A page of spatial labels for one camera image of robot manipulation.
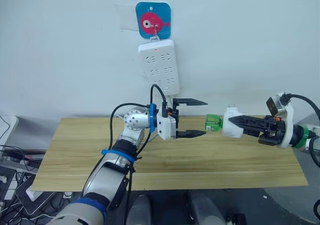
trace blue tape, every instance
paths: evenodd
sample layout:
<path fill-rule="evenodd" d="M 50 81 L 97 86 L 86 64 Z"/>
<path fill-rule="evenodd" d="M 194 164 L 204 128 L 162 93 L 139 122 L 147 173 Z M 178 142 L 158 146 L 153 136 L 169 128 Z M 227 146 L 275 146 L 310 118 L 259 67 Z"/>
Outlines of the blue tape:
<path fill-rule="evenodd" d="M 102 155 L 106 155 L 106 154 L 117 154 L 117 155 L 120 155 L 120 156 L 128 159 L 131 163 L 134 163 L 134 162 L 136 161 L 132 156 L 129 156 L 128 154 L 126 154 L 126 153 L 124 153 L 124 152 L 121 152 L 121 151 L 103 149 L 103 150 L 101 151 L 101 154 L 102 154 Z"/>
<path fill-rule="evenodd" d="M 87 204 L 90 205 L 96 209 L 98 209 L 103 216 L 103 220 L 106 219 L 106 215 L 107 215 L 107 207 L 102 205 L 101 203 L 97 202 L 96 200 L 93 200 L 89 197 L 81 197 L 78 200 L 72 202 L 73 204 Z"/>
<path fill-rule="evenodd" d="M 150 113 L 149 113 L 149 123 L 150 123 L 150 133 L 153 133 L 155 131 L 155 125 L 154 125 L 154 111 L 155 111 L 155 104 L 150 104 Z"/>

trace white power strip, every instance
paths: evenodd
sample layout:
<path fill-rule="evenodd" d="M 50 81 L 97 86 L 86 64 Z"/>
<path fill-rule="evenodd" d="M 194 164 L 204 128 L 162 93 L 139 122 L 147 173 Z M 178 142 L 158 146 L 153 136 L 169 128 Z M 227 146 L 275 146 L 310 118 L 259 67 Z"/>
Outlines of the white power strip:
<path fill-rule="evenodd" d="M 138 53 L 150 84 L 157 84 L 166 96 L 180 92 L 174 41 L 166 39 L 142 44 Z"/>

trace wooden table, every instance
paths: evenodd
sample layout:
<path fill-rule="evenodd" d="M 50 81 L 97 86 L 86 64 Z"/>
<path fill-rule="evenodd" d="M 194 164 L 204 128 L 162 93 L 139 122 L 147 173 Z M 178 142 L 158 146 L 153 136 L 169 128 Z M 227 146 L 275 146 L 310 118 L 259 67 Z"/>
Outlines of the wooden table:
<path fill-rule="evenodd" d="M 204 117 L 181 117 L 179 130 L 204 130 Z M 123 121 L 113 121 L 113 137 Z M 63 118 L 36 175 L 35 191 L 81 191 L 109 146 L 109 118 Z M 308 185 L 291 148 L 262 145 L 257 138 L 223 137 L 163 141 L 157 137 L 135 163 L 133 190 L 266 188 Z"/>

